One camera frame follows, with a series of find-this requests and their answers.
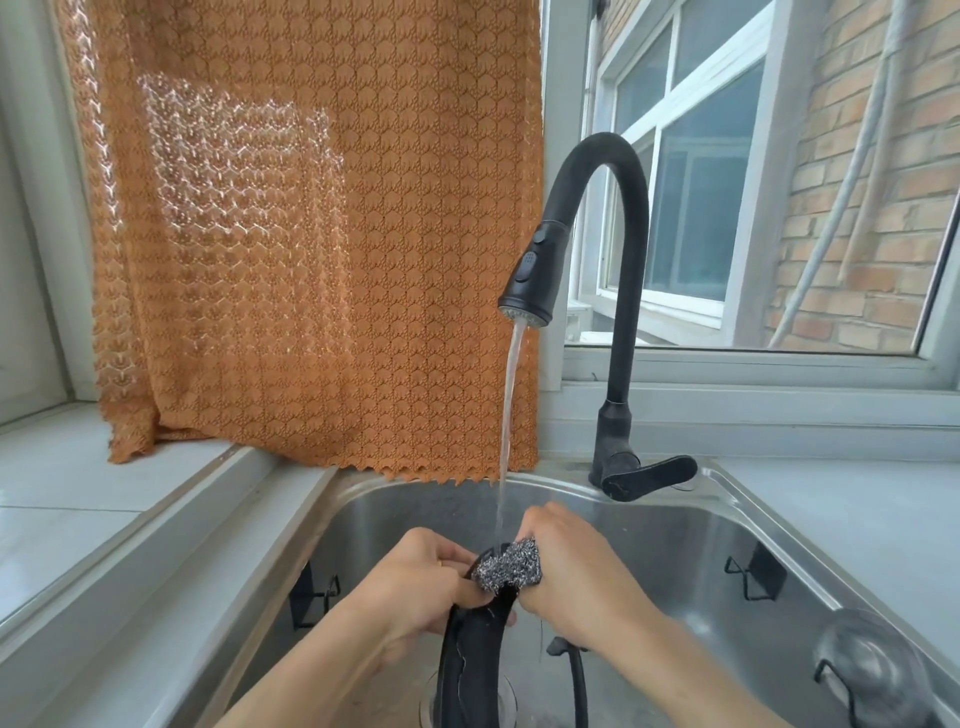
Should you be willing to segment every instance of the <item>white tile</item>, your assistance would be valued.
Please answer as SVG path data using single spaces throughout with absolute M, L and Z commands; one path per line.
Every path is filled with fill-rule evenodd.
M 102 549 L 138 514 L 0 507 L 0 623 Z
M 4 433 L 0 506 L 146 511 L 230 447 L 223 440 L 165 443 L 112 465 L 109 436 L 95 404 Z

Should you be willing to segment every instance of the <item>kitchen sink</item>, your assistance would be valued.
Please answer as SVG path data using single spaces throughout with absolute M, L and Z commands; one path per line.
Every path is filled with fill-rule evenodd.
M 718 469 L 633 503 L 615 503 L 587 485 L 579 465 L 553 464 L 507 482 L 504 521 L 516 532 L 524 510 L 554 499 L 592 523 L 651 599 L 679 620 L 736 678 L 796 728 L 843 728 L 847 709 L 813 681 L 812 648 L 840 606 L 879 611 L 924 653 L 941 712 L 955 707 L 957 683 L 908 627 L 816 548 L 779 522 Z M 405 483 L 344 473 L 324 495 L 326 526 L 310 558 L 315 586 L 336 577 L 347 594 L 405 531 L 426 526 L 480 552 L 493 545 L 496 491 L 486 482 L 459 486 Z M 566 657 L 550 657 L 548 624 L 517 605 L 501 652 L 501 702 L 519 728 L 572 726 Z M 316 599 L 306 619 L 321 619 Z M 281 610 L 233 699 L 306 634 Z M 425 636 L 400 664 L 353 694 L 332 725 L 426 728 L 441 638 Z M 669 720 L 598 655 L 584 655 L 591 728 L 668 726 Z

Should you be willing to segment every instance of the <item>brick wall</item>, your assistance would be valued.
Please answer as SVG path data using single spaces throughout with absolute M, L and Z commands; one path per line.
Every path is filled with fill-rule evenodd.
M 839 261 L 852 230 L 855 206 L 863 197 L 871 158 L 854 190 L 851 209 L 783 342 L 785 349 L 906 352 L 910 348 L 960 185 L 960 3 L 919 0 L 916 6 L 891 168 L 885 175 L 883 205 L 872 225 L 869 245 L 848 280 L 838 284 Z M 767 311 L 768 338 L 850 163 L 889 9 L 890 0 L 833 0 L 797 150 L 777 289 Z
M 602 52 L 607 53 L 640 0 L 611 0 L 603 16 Z

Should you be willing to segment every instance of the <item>window sill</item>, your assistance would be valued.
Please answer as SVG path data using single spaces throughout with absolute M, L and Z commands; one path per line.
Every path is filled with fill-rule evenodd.
M 0 550 L 0 704 L 12 728 L 82 674 L 279 462 L 207 440 L 116 466 L 108 436 L 93 404 L 0 435 L 0 527 L 14 534 Z

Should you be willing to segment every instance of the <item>steel wool scrubber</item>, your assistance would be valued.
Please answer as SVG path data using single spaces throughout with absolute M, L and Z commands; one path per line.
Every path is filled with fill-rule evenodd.
M 505 586 L 514 589 L 532 587 L 543 579 L 540 570 L 540 552 L 537 542 L 523 539 L 515 544 L 502 547 L 486 559 L 480 558 L 474 565 L 470 577 L 485 592 L 496 594 Z

